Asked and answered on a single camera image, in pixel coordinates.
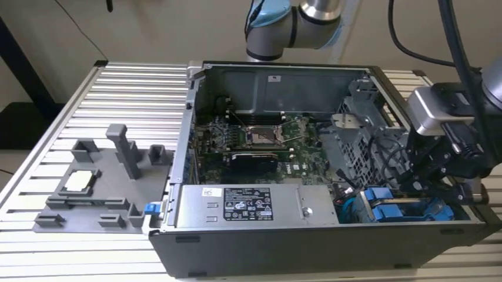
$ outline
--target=wall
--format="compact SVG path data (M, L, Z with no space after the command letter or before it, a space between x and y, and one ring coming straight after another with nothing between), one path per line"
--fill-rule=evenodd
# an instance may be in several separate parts
M364 0L342 56L342 63L385 69L421 69L433 81L456 81L454 68L405 55L388 28L388 0ZM456 14L470 64L486 66L502 56L502 1L456 0ZM396 29L402 44L424 55L452 60L437 0L397 0Z
M187 63L246 60L247 0L60 0L111 61ZM55 1L0 0L0 16L58 100L66 100L98 59ZM290 62L326 62L330 50L287 51Z

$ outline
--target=motherboard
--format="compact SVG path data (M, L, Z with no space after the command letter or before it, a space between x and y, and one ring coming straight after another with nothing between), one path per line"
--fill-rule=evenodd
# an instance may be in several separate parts
M227 113L197 126L201 184L333 183L317 119L307 114Z

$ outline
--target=aluminum extrusion table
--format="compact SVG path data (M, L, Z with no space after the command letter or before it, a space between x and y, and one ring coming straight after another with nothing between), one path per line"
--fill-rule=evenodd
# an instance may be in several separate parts
M0 278L18 281L174 281L142 234L34 233L44 208L74 156L78 138L100 148L111 123L125 123L141 149L177 148L186 99L186 65L108 63L92 68L58 119L0 192ZM388 70L405 97L432 82L413 71ZM502 166L484 183L502 217ZM229 277L226 281L501 281L502 233L473 247L457 247L417 270Z

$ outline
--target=power supply label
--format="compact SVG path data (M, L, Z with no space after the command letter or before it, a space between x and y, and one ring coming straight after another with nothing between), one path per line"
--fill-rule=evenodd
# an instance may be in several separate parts
M274 220L270 188L225 188L223 201L226 220Z

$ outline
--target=gray fixture post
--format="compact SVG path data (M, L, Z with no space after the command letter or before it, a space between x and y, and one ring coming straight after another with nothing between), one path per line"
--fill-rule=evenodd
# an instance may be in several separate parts
M114 141L115 148L118 149L119 161L125 164L127 175L131 179L142 177L142 171L138 168L137 158L131 151L130 143L126 138L127 127L126 125L113 124L107 130L107 138Z

